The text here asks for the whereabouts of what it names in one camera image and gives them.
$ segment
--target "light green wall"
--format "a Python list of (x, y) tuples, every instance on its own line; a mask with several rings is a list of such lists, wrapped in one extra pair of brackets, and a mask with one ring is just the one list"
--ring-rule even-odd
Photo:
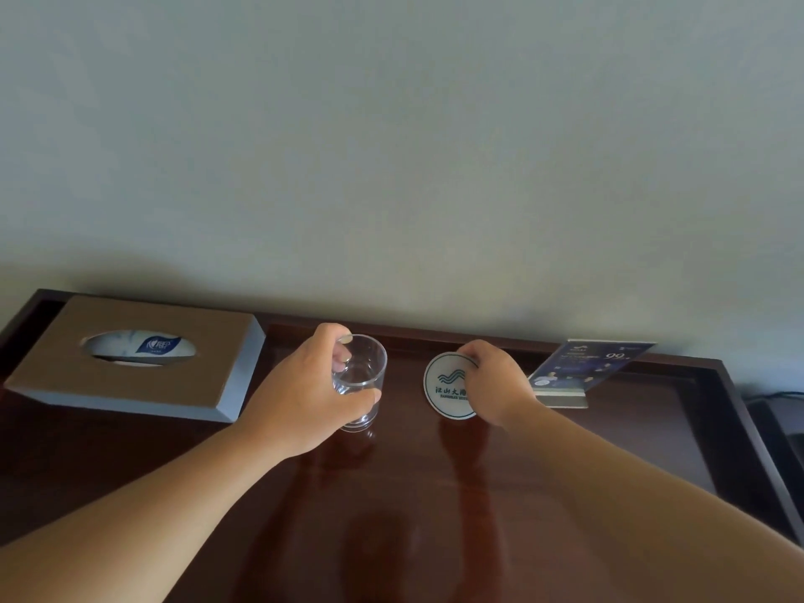
[(804, 388), (804, 0), (0, 0), (0, 320), (35, 286)]

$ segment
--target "clear glass cup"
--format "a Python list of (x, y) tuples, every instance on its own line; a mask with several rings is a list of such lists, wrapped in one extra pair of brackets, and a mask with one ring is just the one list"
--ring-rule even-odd
[[(375, 338), (365, 334), (348, 334), (335, 344), (332, 354), (332, 386), (339, 394), (382, 389), (388, 354)], [(362, 432), (377, 416), (379, 402), (359, 419), (350, 421), (344, 432)]]

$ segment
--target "coaster logo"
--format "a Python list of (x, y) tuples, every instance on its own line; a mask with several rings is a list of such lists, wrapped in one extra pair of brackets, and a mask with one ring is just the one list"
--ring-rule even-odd
[(438, 380), (440, 380), (444, 385), (452, 385), (458, 379), (466, 379), (466, 373), (460, 368), (457, 370), (453, 370), (452, 374), (450, 374), (449, 376), (447, 376), (446, 374), (438, 375)]
[(165, 338), (164, 336), (150, 336), (147, 337), (140, 348), (137, 349), (137, 353), (150, 353), (153, 355), (164, 355), (166, 353), (170, 353), (176, 348), (176, 345), (181, 342), (182, 337), (176, 336), (176, 338)]

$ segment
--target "coaster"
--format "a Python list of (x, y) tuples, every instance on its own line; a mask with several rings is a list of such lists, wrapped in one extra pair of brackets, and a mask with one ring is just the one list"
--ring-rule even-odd
[(448, 419), (475, 415), (466, 396), (466, 372), (477, 368), (472, 358), (452, 351), (433, 358), (425, 369), (425, 395), (435, 411)]

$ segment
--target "tray rim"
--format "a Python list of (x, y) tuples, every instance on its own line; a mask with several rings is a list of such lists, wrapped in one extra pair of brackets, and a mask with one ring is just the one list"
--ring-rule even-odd
[[(144, 300), (140, 297), (133, 298), (130, 296), (107, 295), (107, 294), (90, 294), (67, 292), (64, 290), (54, 289), (37, 289), (31, 297), (25, 302), (22, 308), (8, 321), (8, 323), (0, 331), (0, 360), (5, 359), (5, 349), (7, 343), (15, 336), (17, 330), (22, 326), (27, 318), (36, 310), (40, 303), (45, 301), (52, 302), (66, 302), (71, 296), (85, 295), (85, 296), (99, 296), (104, 298), (113, 298), (117, 300), (136, 300), (138, 302), (153, 302), (160, 304), (179, 304), (181, 306), (200, 307), (206, 309), (216, 310), (236, 310), (240, 309), (226, 309), (220, 307), (210, 307), (203, 304), (194, 303), (174, 303), (158, 300)], [(319, 317), (301, 317), (296, 315), (275, 314), (255, 312), (253, 315), (261, 324), (274, 324), (274, 325), (290, 325), (304, 328), (315, 328), (321, 322), (333, 321), (326, 318)], [(428, 341), (434, 343), (452, 343), (462, 345), (470, 340), (481, 338), (483, 340), (497, 345), (505, 350), (518, 350), (527, 351), (530, 353), (545, 353), (551, 354), (559, 347), (559, 343), (548, 343), (545, 341), (535, 341), (521, 338), (505, 338), (488, 335), (477, 334), (463, 334), (458, 332), (443, 332), (438, 330), (427, 330), (418, 328), (409, 328), (395, 325), (385, 324), (372, 324), (361, 322), (347, 322), (341, 321), (350, 330), (361, 334), (375, 334), (377, 336), (393, 336), (395, 338), (402, 338), (407, 340)], [(794, 537), (799, 545), (804, 544), (804, 520), (799, 515), (798, 509), (795, 506), (794, 500), (787, 489), (787, 485), (782, 479), (776, 464), (773, 462), (772, 457), (762, 440), (757, 426), (754, 424), (753, 419), (749, 413), (748, 407), (741, 399), (737, 389), (732, 382), (729, 372), (726, 370), (725, 365), (721, 360), (713, 358), (693, 358), (683, 355), (670, 355), (670, 354), (656, 354), (647, 353), (643, 354), (632, 364), (657, 365), (657, 366), (680, 366), (682, 368), (692, 369), (694, 371), (708, 371), (713, 374), (723, 387), (724, 394), (728, 397), (729, 403), (736, 413), (740, 425), (745, 430), (749, 438), (749, 443), (753, 452), (757, 455), (757, 459), (768, 476), (770, 486), (776, 495), (781, 510), (789, 523), (789, 527), (793, 532)], [(631, 365), (627, 366), (624, 371), (628, 372)]]

